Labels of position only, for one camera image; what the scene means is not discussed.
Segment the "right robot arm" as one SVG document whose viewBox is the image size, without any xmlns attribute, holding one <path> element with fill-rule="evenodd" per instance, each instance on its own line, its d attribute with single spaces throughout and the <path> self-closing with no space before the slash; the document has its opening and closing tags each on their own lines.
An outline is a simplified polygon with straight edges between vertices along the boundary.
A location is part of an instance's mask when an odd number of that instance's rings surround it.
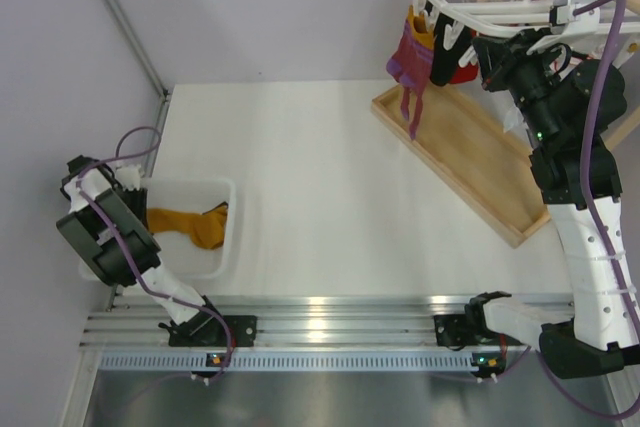
<svg viewBox="0 0 640 427">
<path fill-rule="evenodd" d="M 622 186 L 603 131 L 627 108 L 625 81 L 604 59 L 570 65 L 571 48 L 542 50 L 542 35 L 477 37 L 482 86 L 508 92 L 529 130 L 531 172 L 569 269 L 574 312 L 565 318 L 495 291 L 461 316 L 437 321 L 438 341 L 462 347 L 513 339 L 562 379 L 595 377 L 639 362 L 639 307 L 620 231 Z"/>
</svg>

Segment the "mustard sock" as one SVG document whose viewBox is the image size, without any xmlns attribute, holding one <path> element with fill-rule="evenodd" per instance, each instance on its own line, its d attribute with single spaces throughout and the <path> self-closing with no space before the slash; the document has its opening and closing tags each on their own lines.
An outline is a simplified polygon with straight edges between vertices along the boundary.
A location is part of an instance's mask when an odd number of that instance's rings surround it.
<svg viewBox="0 0 640 427">
<path fill-rule="evenodd" d="M 201 249 L 215 250 L 225 239 L 228 217 L 228 203 L 223 202 L 210 211 L 194 217 L 191 227 L 191 241 Z"/>
<path fill-rule="evenodd" d="M 149 209 L 147 222 L 152 234 L 177 232 L 188 236 L 191 240 L 191 227 L 195 213 L 185 213 L 167 209 Z"/>
</svg>

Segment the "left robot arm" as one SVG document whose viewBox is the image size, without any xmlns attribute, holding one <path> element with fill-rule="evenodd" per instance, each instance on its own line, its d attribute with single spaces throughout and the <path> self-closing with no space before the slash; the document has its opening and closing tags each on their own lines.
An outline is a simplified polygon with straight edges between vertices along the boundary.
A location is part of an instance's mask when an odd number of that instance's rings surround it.
<svg viewBox="0 0 640 427">
<path fill-rule="evenodd" d="M 257 334 L 254 315 L 224 315 L 209 298 L 179 280 L 161 261 L 154 235 L 184 228 L 191 214 L 159 226 L 162 214 L 148 207 L 141 175 L 125 167 L 77 156 L 67 163 L 60 191 L 69 212 L 56 228 L 103 284 L 139 287 L 160 305 L 168 320 L 158 327 L 171 347 L 251 347 Z"/>
</svg>

